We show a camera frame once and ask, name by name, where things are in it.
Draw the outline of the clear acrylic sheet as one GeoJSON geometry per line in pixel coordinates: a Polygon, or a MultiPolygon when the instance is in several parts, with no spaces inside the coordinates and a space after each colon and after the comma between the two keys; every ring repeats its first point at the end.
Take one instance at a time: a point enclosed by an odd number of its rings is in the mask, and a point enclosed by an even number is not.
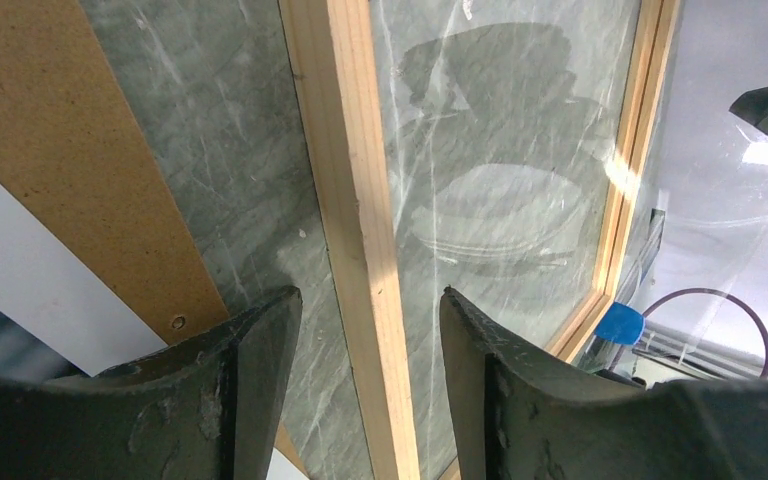
{"type": "MultiPolygon", "coordinates": [[[[640,1],[371,5],[414,373],[441,369],[437,302],[461,290],[547,343],[590,287],[620,153],[640,1]]],[[[645,305],[732,289],[768,325],[768,137],[730,104],[768,85],[768,1],[684,1],[623,275],[666,213],[645,305]]]]}

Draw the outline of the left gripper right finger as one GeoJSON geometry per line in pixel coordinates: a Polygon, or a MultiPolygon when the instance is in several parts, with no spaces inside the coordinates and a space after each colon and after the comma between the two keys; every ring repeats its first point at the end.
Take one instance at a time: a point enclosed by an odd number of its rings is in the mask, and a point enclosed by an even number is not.
{"type": "Polygon", "coordinates": [[[465,479],[768,479],[768,380],[650,389],[570,365],[453,288],[439,328],[465,479]]]}

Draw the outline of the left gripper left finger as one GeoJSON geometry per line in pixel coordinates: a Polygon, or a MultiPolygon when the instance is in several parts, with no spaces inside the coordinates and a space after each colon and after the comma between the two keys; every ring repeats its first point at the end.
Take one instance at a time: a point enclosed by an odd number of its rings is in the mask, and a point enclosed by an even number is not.
{"type": "Polygon", "coordinates": [[[263,479],[302,314],[298,288],[94,377],[0,378],[0,479],[263,479]]]}

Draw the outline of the light wooden picture frame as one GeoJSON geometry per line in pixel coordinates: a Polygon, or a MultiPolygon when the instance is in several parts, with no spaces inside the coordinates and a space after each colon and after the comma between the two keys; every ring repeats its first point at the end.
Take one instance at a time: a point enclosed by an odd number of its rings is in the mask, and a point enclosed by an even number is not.
{"type": "Polygon", "coordinates": [[[372,473],[458,469],[454,287],[563,361],[615,299],[679,1],[283,1],[372,473]]]}

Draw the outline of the printed photo of people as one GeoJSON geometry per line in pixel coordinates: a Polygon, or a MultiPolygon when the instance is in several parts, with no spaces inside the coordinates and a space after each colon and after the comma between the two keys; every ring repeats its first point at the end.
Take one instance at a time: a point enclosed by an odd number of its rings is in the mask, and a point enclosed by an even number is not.
{"type": "Polygon", "coordinates": [[[170,347],[1,184],[0,313],[81,377],[170,347]]]}

